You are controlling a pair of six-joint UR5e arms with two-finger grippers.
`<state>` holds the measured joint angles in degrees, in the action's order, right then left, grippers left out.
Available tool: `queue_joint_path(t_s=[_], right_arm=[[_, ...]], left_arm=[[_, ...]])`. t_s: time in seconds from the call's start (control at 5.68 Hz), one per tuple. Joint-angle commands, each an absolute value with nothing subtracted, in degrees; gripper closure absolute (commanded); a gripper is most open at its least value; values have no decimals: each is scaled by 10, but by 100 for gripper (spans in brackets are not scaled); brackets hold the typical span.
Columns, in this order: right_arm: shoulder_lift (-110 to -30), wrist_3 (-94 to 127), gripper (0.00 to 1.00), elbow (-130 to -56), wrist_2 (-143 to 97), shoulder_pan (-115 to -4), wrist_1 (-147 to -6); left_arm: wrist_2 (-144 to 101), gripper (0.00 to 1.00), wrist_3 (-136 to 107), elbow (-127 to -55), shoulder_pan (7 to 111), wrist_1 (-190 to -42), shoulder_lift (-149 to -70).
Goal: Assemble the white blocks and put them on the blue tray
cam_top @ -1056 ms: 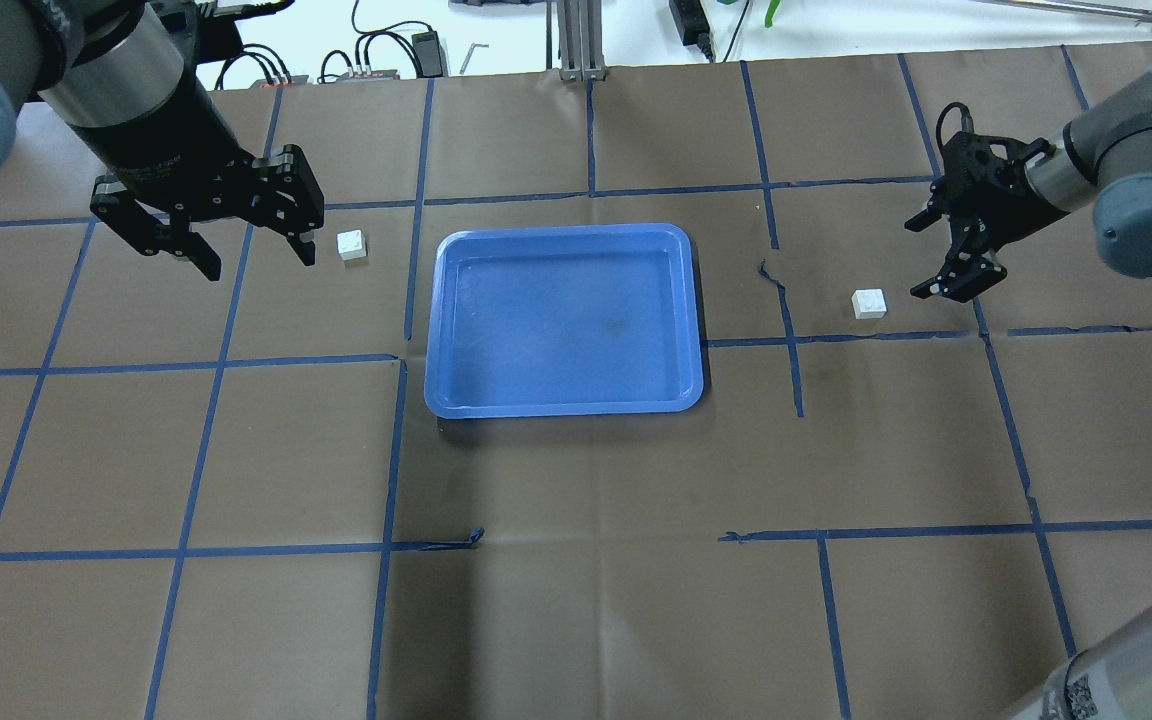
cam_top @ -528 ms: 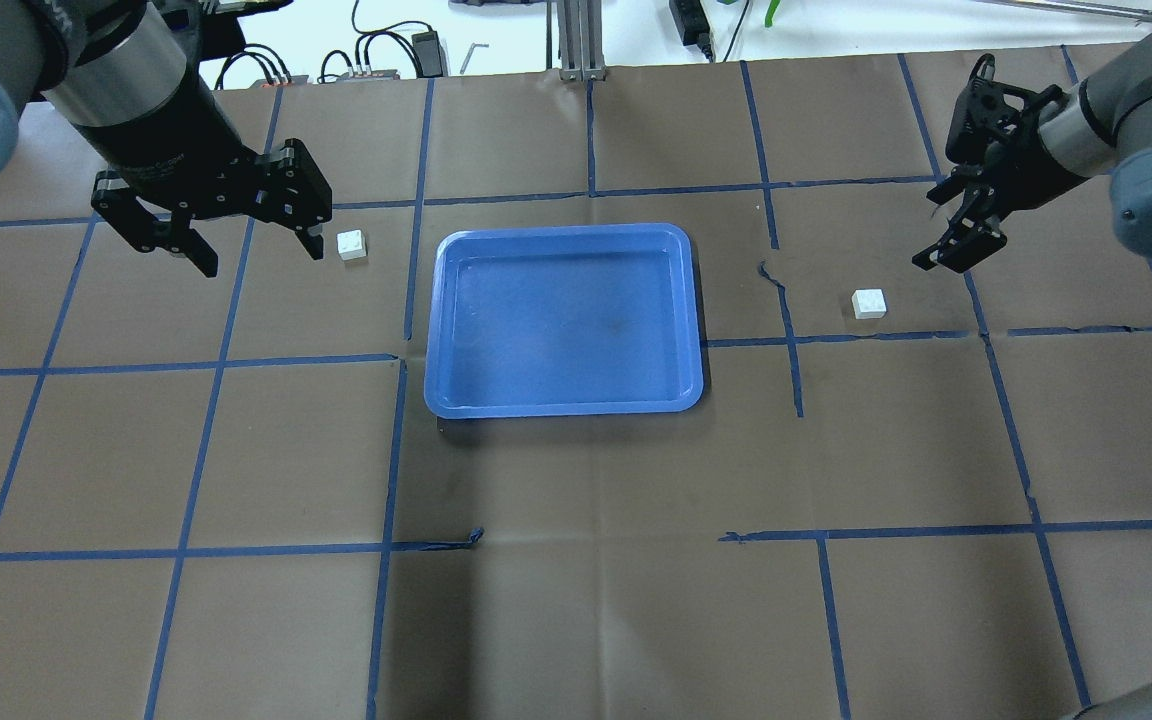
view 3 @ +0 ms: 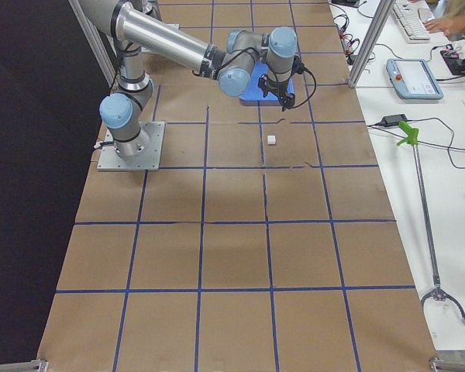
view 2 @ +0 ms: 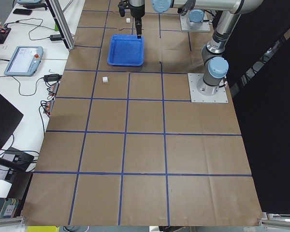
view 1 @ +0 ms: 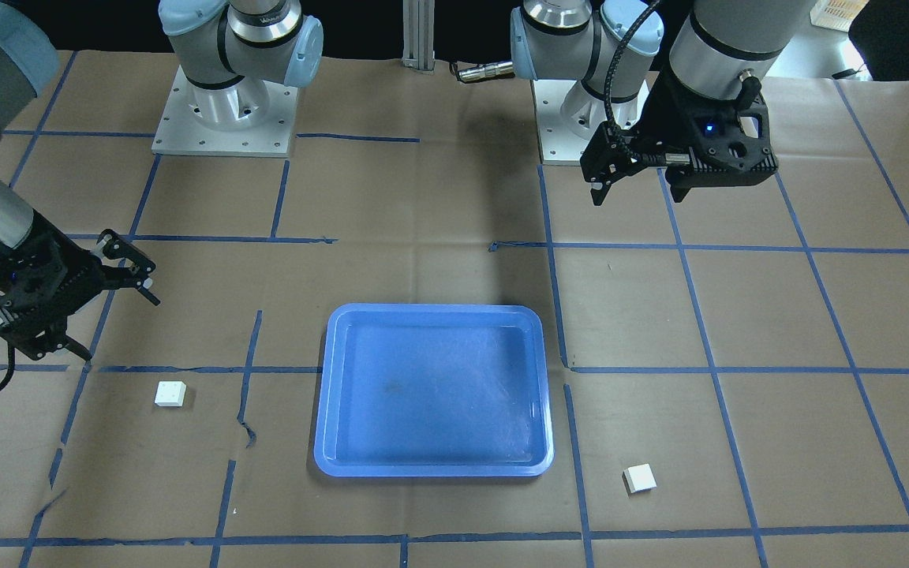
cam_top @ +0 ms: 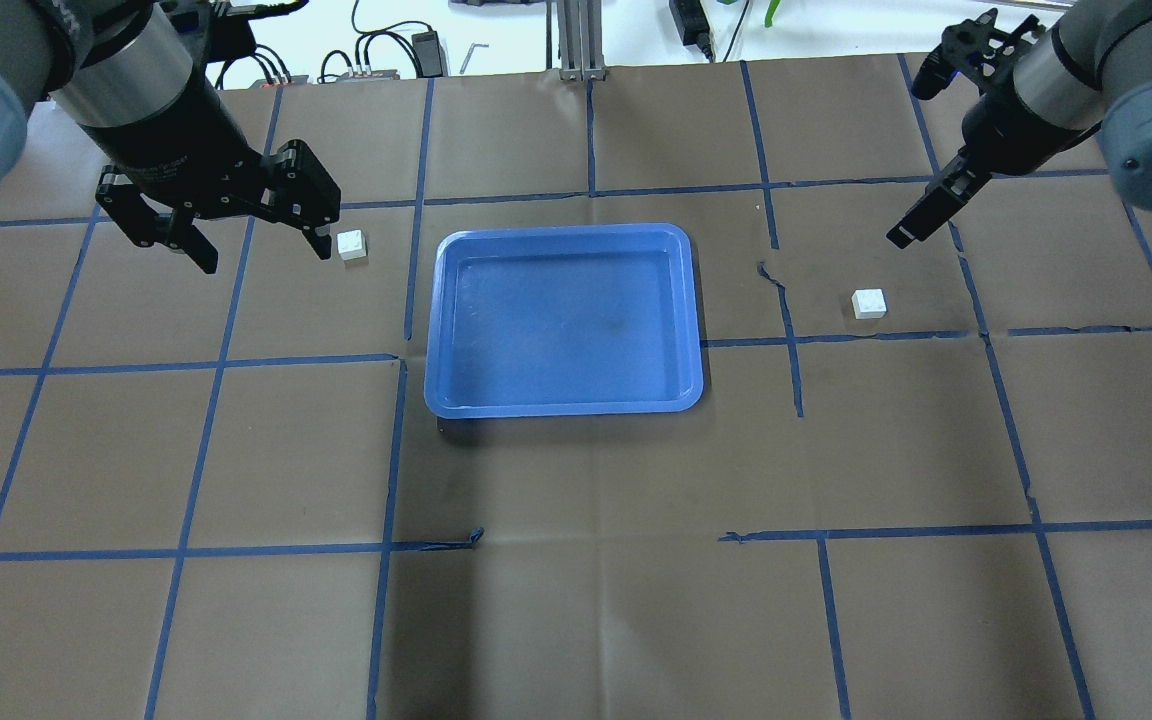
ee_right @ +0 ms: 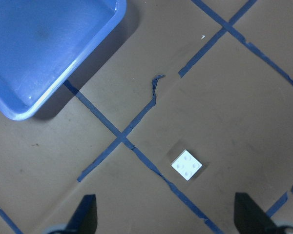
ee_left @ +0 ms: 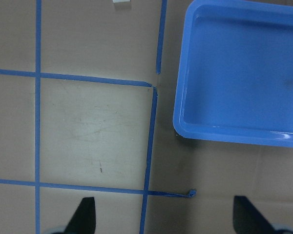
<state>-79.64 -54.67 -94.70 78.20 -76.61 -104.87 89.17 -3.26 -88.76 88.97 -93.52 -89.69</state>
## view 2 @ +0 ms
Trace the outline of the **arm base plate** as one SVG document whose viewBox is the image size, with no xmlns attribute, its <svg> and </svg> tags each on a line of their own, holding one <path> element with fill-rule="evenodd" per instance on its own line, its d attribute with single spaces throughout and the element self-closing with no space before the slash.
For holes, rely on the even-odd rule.
<svg viewBox="0 0 290 232">
<path fill-rule="evenodd" d="M 208 86 L 203 81 L 203 73 L 188 73 L 190 100 L 192 103 L 228 103 L 223 80 L 218 86 Z"/>
<path fill-rule="evenodd" d="M 180 16 L 181 31 L 190 32 L 210 32 L 209 20 L 207 15 L 204 15 L 203 21 L 198 23 L 193 23 L 189 21 L 189 15 Z"/>
</svg>

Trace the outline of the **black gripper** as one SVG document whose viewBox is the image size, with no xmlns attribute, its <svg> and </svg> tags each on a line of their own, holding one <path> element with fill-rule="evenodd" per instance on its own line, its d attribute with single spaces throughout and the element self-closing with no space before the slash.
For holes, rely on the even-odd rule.
<svg viewBox="0 0 290 232">
<path fill-rule="evenodd" d="M 145 15 L 145 0 L 129 0 L 130 14 L 135 19 L 137 38 L 142 37 L 142 17 Z"/>
</svg>

